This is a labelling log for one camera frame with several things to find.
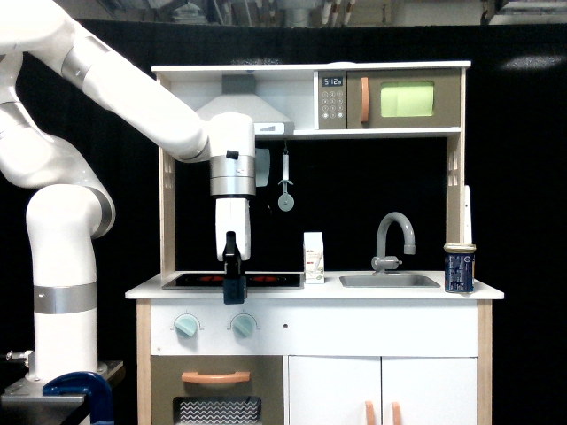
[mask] small carton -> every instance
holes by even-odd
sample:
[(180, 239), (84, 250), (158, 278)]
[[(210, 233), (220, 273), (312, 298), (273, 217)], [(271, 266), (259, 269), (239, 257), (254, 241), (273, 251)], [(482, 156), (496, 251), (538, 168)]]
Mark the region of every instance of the small carton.
[(325, 283), (325, 263), (321, 232), (303, 234), (303, 265), (305, 283)]

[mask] black backdrop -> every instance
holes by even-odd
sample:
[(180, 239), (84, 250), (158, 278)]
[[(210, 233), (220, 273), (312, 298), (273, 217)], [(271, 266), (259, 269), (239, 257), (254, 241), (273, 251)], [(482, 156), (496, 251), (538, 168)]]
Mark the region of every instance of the black backdrop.
[[(494, 303), (494, 423), (560, 420), (564, 395), (564, 173), (567, 131), (565, 26), (270, 29), (85, 21), (151, 74), (153, 65), (472, 61), (467, 87), (466, 180), (472, 191), (477, 278), (506, 293)], [(506, 66), (511, 59), (541, 66)], [(550, 67), (542, 57), (551, 57)], [(124, 292), (159, 272), (157, 148), (27, 56), (19, 96), (47, 133), (72, 142), (113, 196), (114, 229), (94, 242), (99, 358), (123, 359), (116, 423), (136, 423), (136, 309)], [(377, 224), (405, 213), (417, 254), (388, 251), (404, 267), (441, 269), (442, 139), (289, 142), (292, 212), (276, 200), (283, 143), (269, 147), (273, 174), (252, 204), (249, 269), (299, 269), (301, 234), (321, 230), (329, 269), (366, 268)], [(179, 268), (218, 268), (214, 205), (202, 165), (179, 166)], [(33, 193), (0, 179), (0, 352), (33, 347), (31, 258), (25, 210)], [(199, 217), (199, 226), (192, 217)], [(2, 383), (12, 371), (0, 369)]]

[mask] orange handle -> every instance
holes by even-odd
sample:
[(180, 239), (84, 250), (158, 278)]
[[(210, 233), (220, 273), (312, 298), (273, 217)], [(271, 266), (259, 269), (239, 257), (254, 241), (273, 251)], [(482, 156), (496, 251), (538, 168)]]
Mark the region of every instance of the orange handle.
[(181, 375), (184, 383), (247, 383), (250, 372), (235, 372), (230, 375), (200, 375), (198, 372), (184, 372)]
[(393, 410), (393, 425), (401, 425), (400, 403), (393, 401), (392, 410)]
[(370, 105), (370, 93), (369, 93), (369, 78), (361, 78), (361, 90), (362, 90), (362, 116), (361, 122), (369, 122), (369, 105)]
[(368, 425), (376, 425), (374, 420), (374, 406), (371, 401), (366, 402), (366, 423)]

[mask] ceiling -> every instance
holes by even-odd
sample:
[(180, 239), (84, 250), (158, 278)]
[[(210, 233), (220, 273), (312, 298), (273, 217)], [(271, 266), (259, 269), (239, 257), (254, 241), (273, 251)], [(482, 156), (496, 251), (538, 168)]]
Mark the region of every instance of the ceiling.
[[(413, 27), (567, 22), (567, 0), (54, 1), (75, 19), (243, 27)], [(337, 13), (331, 14), (328, 19), (322, 17), (326, 3), (339, 3)], [(353, 4), (352, 13), (347, 14), (349, 3)]]

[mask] digital clock display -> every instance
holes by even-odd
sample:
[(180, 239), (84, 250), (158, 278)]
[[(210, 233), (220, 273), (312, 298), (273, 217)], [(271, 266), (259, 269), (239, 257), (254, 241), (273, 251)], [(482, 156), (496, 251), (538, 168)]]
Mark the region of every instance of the digital clock display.
[(325, 77), (322, 79), (323, 87), (339, 87), (343, 85), (343, 77)]

